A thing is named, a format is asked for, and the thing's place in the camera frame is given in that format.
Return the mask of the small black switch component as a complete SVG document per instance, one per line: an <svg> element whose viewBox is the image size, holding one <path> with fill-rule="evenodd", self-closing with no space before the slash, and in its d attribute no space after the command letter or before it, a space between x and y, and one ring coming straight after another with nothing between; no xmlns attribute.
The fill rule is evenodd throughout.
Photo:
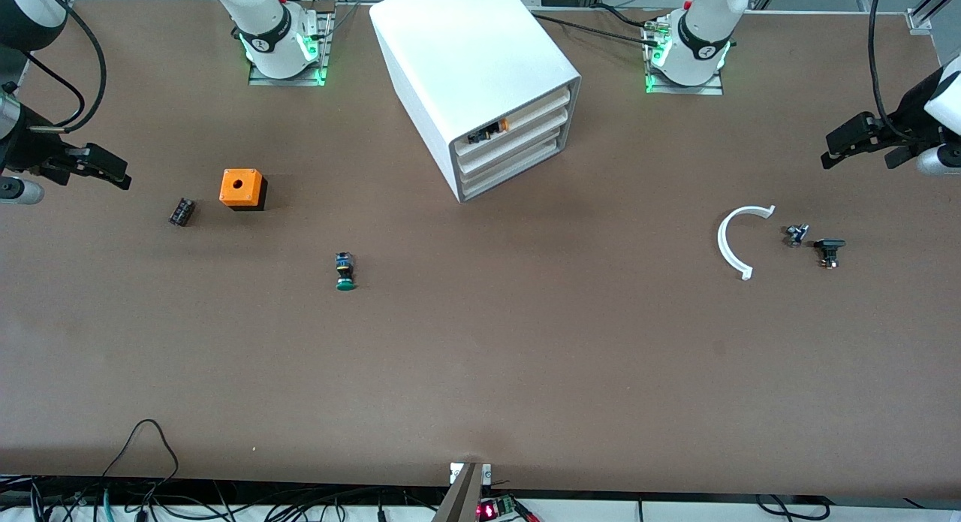
<svg viewBox="0 0 961 522"><path fill-rule="evenodd" d="M843 239L820 239L815 241L812 247L819 252L821 267L835 269L839 266L838 251L845 245L847 242Z"/></svg>

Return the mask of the aluminium frame corner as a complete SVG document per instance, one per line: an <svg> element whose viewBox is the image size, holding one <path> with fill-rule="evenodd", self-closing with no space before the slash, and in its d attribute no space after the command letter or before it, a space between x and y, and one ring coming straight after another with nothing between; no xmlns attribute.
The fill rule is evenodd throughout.
<svg viewBox="0 0 961 522"><path fill-rule="evenodd" d="M920 0L906 11L906 22L913 36L930 34L931 20L954 0Z"/></svg>

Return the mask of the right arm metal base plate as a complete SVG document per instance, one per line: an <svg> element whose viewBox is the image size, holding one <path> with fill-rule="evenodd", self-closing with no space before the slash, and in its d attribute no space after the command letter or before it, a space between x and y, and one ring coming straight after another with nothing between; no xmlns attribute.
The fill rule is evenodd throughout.
<svg viewBox="0 0 961 522"><path fill-rule="evenodd" d="M249 84L323 86L332 46L334 13L282 5L284 18L273 32L260 36L238 32L250 62Z"/></svg>

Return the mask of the circuit board with red light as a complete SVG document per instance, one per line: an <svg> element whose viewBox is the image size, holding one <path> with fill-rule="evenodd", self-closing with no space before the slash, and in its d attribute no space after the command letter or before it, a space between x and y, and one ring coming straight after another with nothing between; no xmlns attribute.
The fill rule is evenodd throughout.
<svg viewBox="0 0 961 522"><path fill-rule="evenodd" d="M512 495L481 500L476 509L477 522L542 522Z"/></svg>

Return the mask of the orange box with hole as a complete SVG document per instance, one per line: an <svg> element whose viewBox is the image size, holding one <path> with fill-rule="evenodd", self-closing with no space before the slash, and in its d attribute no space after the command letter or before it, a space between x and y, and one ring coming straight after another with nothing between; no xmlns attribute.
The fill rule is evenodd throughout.
<svg viewBox="0 0 961 522"><path fill-rule="evenodd" d="M268 187L268 179L257 169L229 168L223 170L218 197L233 211L264 211Z"/></svg>

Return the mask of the orange black switch part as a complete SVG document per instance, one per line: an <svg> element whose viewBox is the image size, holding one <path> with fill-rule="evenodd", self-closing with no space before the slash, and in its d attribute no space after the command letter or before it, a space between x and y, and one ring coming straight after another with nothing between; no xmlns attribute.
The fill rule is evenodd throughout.
<svg viewBox="0 0 961 522"><path fill-rule="evenodd" d="M497 121L491 122L491 124L469 133L466 136L466 141L467 144L480 144L481 142L494 138L499 133L507 132L508 129L509 121L507 118L497 119Z"/></svg>

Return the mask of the white drawer cabinet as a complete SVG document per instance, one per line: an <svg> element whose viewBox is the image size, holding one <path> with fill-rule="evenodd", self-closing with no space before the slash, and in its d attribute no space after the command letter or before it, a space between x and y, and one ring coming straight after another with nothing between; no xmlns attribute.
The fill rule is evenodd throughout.
<svg viewBox="0 0 961 522"><path fill-rule="evenodd" d="M399 101L457 201L454 142L570 86L566 148L581 76L521 0L384 0L369 15Z"/></svg>

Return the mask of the white curved plastic arc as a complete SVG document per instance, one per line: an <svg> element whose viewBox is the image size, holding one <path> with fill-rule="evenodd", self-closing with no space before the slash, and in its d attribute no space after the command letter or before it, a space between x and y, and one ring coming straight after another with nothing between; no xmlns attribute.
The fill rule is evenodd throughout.
<svg viewBox="0 0 961 522"><path fill-rule="evenodd" d="M722 258L732 269L735 269L740 275L741 280L750 280L754 276L754 268L745 262L742 262L737 255L732 251L730 241L728 241L728 228L731 222L738 216L751 215L762 219L769 219L773 216L776 211L776 206L744 206L735 208L731 210L718 225L718 230L716 234L716 242L718 251L721 253Z"/></svg>

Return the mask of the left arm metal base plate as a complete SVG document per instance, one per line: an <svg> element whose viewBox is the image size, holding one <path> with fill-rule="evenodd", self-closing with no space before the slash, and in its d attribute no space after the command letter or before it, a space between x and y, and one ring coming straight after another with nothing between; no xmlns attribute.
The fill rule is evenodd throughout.
<svg viewBox="0 0 961 522"><path fill-rule="evenodd" d="M641 30L642 39L653 42L644 49L646 93L723 95L721 69L731 41L692 52L675 39L676 27L669 14L646 22Z"/></svg>

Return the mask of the white drawer holding switch part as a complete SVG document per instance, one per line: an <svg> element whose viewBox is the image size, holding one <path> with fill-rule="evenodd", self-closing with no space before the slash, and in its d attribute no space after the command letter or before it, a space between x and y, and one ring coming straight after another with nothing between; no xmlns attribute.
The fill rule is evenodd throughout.
<svg viewBox="0 0 961 522"><path fill-rule="evenodd" d="M535 117L535 116L540 116L545 113L550 113L550 111L554 111L556 109L564 108L570 112L570 108L573 100L574 100L574 94L572 92L572 88L570 86L566 86L566 87L557 89L552 93L542 95L541 98L531 102L531 104L527 104L525 107L520 107L519 109L516 109L514 112L511 112L507 116L504 116L501 118L508 119L509 128L510 128L512 125L515 124L515 122L518 122L518 121L524 122L525 119ZM467 135L464 135L464 138L457 139L456 142L454 142L454 149L456 149L456 143L466 139Z"/></svg>

